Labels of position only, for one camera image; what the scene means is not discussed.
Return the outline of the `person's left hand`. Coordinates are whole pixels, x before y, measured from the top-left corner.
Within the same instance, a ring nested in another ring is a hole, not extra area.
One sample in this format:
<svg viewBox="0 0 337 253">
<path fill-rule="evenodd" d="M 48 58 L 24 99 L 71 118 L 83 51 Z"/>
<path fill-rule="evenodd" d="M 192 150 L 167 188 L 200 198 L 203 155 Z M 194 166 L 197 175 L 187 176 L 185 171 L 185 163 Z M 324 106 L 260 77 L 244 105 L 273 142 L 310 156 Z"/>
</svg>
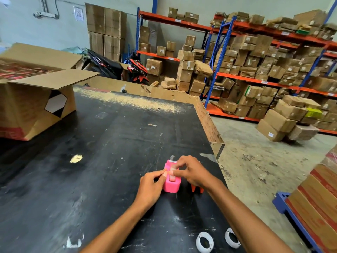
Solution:
<svg viewBox="0 0 337 253">
<path fill-rule="evenodd" d="M 165 169 L 147 172 L 140 179 L 140 185 L 134 204 L 135 206 L 141 208 L 144 212 L 147 212 L 157 202 L 161 195 L 163 188 L 156 187 L 156 182 L 164 171 Z"/>
</svg>

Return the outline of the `person's right hand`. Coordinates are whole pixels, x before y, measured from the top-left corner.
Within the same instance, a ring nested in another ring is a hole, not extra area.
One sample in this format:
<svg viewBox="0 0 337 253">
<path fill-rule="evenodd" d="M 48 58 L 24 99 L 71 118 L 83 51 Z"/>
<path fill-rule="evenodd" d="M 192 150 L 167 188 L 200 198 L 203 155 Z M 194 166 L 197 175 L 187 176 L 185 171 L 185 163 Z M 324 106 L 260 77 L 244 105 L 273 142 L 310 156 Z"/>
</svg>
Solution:
<svg viewBox="0 0 337 253">
<path fill-rule="evenodd" d="M 213 176 L 195 157 L 181 156 L 176 165 L 176 170 L 186 170 L 186 180 L 195 185 L 208 190 L 217 183 L 218 179 Z"/>
</svg>

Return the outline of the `pink tape dispenser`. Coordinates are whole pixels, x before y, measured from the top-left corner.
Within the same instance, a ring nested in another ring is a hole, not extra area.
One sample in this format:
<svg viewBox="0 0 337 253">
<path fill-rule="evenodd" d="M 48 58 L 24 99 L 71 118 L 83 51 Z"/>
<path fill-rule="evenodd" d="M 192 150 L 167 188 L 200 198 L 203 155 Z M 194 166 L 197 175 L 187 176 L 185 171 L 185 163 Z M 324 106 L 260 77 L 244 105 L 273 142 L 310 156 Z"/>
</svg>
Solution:
<svg viewBox="0 0 337 253">
<path fill-rule="evenodd" d="M 169 173 L 170 170 L 176 170 L 175 165 L 176 161 L 167 160 L 165 163 L 164 169 Z M 181 178 L 168 174 L 166 181 L 163 185 L 163 190 L 168 193 L 177 193 L 181 184 Z"/>
</svg>

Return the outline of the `person's left forearm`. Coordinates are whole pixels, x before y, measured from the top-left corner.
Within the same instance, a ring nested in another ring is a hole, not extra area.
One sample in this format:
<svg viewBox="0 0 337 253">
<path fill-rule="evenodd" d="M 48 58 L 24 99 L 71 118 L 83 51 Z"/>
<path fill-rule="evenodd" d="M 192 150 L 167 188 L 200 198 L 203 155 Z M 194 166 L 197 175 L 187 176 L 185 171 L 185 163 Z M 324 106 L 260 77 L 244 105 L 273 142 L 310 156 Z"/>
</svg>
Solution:
<svg viewBox="0 0 337 253">
<path fill-rule="evenodd" d="M 133 228 L 154 205 L 135 201 L 112 225 L 93 239 L 80 253 L 117 253 Z"/>
</svg>

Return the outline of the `boxes on narrow rack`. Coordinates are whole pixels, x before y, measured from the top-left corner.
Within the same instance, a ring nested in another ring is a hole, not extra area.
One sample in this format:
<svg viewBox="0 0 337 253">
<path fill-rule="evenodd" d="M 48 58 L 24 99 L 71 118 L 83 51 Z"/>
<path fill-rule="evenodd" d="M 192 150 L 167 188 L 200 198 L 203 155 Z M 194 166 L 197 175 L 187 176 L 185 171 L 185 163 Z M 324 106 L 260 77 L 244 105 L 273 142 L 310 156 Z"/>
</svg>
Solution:
<svg viewBox="0 0 337 253">
<path fill-rule="evenodd" d="M 169 8 L 168 16 L 173 18 L 178 18 L 180 20 L 184 19 L 184 17 L 192 17 L 192 22 L 199 24 L 199 18 L 200 15 L 193 13 L 193 12 L 185 12 L 184 14 L 178 13 L 178 9 L 176 8 Z M 147 33 L 150 35 L 151 30 L 149 27 L 143 26 L 141 28 L 141 36 L 140 36 L 140 42 L 141 44 L 139 46 L 140 50 L 145 51 L 145 48 L 147 46 L 147 43 L 149 43 L 149 37 L 145 38 L 145 34 Z M 199 52 L 201 49 L 195 49 L 195 42 L 196 42 L 196 36 L 188 35 L 186 37 L 186 41 L 182 46 L 182 49 L 178 51 L 177 59 L 179 59 L 179 66 L 178 66 L 178 72 L 177 72 L 177 82 L 176 82 L 176 88 L 179 88 L 180 85 L 188 85 L 190 86 L 191 80 L 192 80 L 192 73 L 196 67 L 196 62 L 199 63 L 202 62 L 203 54 Z M 173 57 L 173 53 L 175 52 L 175 43 L 174 42 L 167 42 L 166 47 L 164 46 L 157 46 L 155 54 L 161 55 L 161 56 L 169 56 Z M 161 69 L 162 69 L 162 61 L 159 58 L 153 58 L 149 56 L 150 64 L 146 66 L 147 73 L 149 75 L 153 76 L 160 76 L 161 75 Z"/>
</svg>

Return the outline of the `blue pallet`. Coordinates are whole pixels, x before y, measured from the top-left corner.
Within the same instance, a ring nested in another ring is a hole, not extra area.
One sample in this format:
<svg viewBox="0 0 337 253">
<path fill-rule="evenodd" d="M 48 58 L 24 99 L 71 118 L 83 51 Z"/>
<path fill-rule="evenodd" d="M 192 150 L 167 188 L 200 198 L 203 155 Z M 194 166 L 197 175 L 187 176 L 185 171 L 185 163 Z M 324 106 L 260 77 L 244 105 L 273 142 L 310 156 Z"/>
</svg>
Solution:
<svg viewBox="0 0 337 253">
<path fill-rule="evenodd" d="M 290 195 L 289 192 L 276 192 L 274 199 L 272 200 L 273 205 L 277 211 L 287 217 L 290 224 L 293 226 L 298 236 L 301 238 L 301 242 L 308 249 L 308 253 L 324 253 L 310 236 L 308 230 L 304 227 L 302 222 L 296 217 L 295 212 L 290 209 L 289 205 L 286 203 L 286 199 Z"/>
</svg>

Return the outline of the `red and black motorcycle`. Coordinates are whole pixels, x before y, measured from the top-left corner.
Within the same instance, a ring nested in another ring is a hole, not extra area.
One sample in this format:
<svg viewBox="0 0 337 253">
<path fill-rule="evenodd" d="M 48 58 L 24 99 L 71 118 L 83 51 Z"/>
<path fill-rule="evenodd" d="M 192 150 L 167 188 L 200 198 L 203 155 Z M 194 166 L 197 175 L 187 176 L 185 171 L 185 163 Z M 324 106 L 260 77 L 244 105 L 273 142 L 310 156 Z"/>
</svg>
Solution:
<svg viewBox="0 0 337 253">
<path fill-rule="evenodd" d="M 125 61 L 128 64 L 128 82 L 150 86 L 147 78 L 147 69 L 140 62 L 137 54 L 133 52 Z"/>
</svg>

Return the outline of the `pile of boxes on floor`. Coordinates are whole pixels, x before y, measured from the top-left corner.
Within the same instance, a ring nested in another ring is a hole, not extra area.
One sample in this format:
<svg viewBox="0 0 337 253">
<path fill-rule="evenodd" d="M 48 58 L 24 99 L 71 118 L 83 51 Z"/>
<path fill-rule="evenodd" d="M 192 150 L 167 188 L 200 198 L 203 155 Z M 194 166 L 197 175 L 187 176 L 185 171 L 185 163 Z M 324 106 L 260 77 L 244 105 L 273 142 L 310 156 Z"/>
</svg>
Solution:
<svg viewBox="0 0 337 253">
<path fill-rule="evenodd" d="M 308 141 L 319 132 L 313 124 L 321 116 L 321 106 L 317 102 L 285 95 L 266 112 L 256 129 L 272 142 Z"/>
</svg>

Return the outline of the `wide blue orange shelving rack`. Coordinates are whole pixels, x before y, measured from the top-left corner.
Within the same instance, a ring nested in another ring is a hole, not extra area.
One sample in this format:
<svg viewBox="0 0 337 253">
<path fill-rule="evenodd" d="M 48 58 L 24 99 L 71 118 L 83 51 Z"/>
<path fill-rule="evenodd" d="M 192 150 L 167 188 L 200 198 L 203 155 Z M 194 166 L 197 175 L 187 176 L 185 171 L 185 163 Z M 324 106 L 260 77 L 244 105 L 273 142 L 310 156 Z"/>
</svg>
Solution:
<svg viewBox="0 0 337 253">
<path fill-rule="evenodd" d="M 216 79 L 266 85 L 290 90 L 296 96 L 319 96 L 325 114 L 315 125 L 320 132 L 337 135 L 337 42 L 329 32 L 337 25 L 327 23 L 332 10 L 313 10 L 294 18 L 278 17 L 263 23 L 264 17 L 234 12 L 222 18 L 210 67 L 210 89 L 202 90 L 206 105 L 215 90 Z"/>
</svg>

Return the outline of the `boxes on wide rack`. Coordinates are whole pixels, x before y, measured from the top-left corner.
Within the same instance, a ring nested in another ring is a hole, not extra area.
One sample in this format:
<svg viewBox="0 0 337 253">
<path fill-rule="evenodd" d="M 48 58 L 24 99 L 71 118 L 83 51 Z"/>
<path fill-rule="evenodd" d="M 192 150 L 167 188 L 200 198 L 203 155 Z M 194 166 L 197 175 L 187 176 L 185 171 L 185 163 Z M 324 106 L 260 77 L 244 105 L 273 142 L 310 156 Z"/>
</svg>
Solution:
<svg viewBox="0 0 337 253">
<path fill-rule="evenodd" d="M 312 10 L 265 20 L 216 12 L 205 48 L 213 69 L 202 99 L 210 115 L 259 122 L 284 96 L 316 101 L 298 118 L 337 135 L 337 22 Z"/>
</svg>

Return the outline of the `large open cardboard box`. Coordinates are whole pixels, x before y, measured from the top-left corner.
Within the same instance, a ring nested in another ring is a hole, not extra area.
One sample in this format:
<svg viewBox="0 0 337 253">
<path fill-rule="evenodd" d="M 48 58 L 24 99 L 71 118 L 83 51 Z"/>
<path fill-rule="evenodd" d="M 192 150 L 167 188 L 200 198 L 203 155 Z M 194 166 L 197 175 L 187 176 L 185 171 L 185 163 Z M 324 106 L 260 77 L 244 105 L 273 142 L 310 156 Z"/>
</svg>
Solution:
<svg viewBox="0 0 337 253">
<path fill-rule="evenodd" d="M 73 85 L 98 76 L 81 55 L 24 43 L 0 54 L 0 137 L 29 141 L 76 110 Z"/>
</svg>

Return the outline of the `narrow blue orange shelving rack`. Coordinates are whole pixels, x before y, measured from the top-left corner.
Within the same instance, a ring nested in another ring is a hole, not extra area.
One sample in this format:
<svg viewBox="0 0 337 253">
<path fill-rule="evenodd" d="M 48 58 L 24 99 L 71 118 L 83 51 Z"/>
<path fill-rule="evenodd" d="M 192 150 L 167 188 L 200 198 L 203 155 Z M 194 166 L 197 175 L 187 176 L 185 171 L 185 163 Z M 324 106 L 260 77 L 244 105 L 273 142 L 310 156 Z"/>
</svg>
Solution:
<svg viewBox="0 0 337 253">
<path fill-rule="evenodd" d="M 203 54 L 202 61 L 205 62 L 208 49 L 209 49 L 209 45 L 211 42 L 212 34 L 214 32 L 214 26 L 208 27 L 205 25 L 194 23 L 192 22 L 192 17 L 189 17 L 189 16 L 184 17 L 184 19 L 180 20 L 178 18 L 173 18 L 170 16 L 163 16 L 163 15 L 158 15 L 156 13 L 141 11 L 139 7 L 137 8 L 136 50 L 134 51 L 134 54 L 136 54 L 138 59 L 140 59 L 140 55 L 143 54 L 146 56 L 151 56 L 153 58 L 159 58 L 161 60 L 171 60 L 171 61 L 176 61 L 176 62 L 180 61 L 177 58 L 173 58 L 169 56 L 161 56 L 161 55 L 157 55 L 155 53 L 150 52 L 149 43 L 147 43 L 145 51 L 139 49 L 139 46 L 143 44 L 142 42 L 140 42 L 141 28 L 143 27 L 143 20 L 158 22 L 158 23 L 167 24 L 167 25 L 174 25 L 174 26 L 179 26 L 179 27 L 186 28 L 189 30 L 196 30 L 196 31 L 204 32 L 203 48 L 199 50 L 199 52 Z"/>
</svg>

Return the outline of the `teal plastic bag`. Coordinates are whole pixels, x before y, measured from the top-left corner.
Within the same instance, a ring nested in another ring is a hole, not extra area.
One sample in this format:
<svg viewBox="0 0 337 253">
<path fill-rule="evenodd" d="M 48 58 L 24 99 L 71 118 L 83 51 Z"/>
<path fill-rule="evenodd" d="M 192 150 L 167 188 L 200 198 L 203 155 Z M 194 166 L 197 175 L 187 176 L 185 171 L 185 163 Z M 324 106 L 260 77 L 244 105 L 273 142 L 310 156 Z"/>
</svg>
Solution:
<svg viewBox="0 0 337 253">
<path fill-rule="evenodd" d="M 83 56 L 87 55 L 87 48 L 81 48 L 78 46 L 68 47 L 68 48 L 62 49 L 62 51 L 69 52 L 72 54 L 77 54 L 77 55 L 83 55 Z"/>
</svg>

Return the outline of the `stack of tall cardboard cartons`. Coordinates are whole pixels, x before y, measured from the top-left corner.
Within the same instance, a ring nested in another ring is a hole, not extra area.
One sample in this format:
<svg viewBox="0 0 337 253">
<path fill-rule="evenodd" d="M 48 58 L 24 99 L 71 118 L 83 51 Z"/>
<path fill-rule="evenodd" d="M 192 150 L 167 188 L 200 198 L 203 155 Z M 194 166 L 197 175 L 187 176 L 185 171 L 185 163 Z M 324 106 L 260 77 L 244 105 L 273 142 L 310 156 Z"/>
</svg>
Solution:
<svg viewBox="0 0 337 253">
<path fill-rule="evenodd" d="M 121 61 L 127 32 L 127 14 L 85 4 L 90 50 L 113 61 Z"/>
</svg>

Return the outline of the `white power strip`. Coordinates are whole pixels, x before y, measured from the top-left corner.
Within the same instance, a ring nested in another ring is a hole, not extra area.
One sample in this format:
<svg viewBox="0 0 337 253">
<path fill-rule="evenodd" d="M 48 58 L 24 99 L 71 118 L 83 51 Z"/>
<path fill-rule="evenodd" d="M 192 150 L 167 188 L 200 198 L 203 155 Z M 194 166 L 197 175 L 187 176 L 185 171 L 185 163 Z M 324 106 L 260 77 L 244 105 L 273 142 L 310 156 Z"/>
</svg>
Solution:
<svg viewBox="0 0 337 253">
<path fill-rule="evenodd" d="M 48 13 L 48 12 L 40 12 L 40 11 L 34 12 L 33 16 L 37 19 L 41 19 L 41 18 L 52 18 L 55 20 L 59 19 L 59 16 L 57 14 Z"/>
</svg>

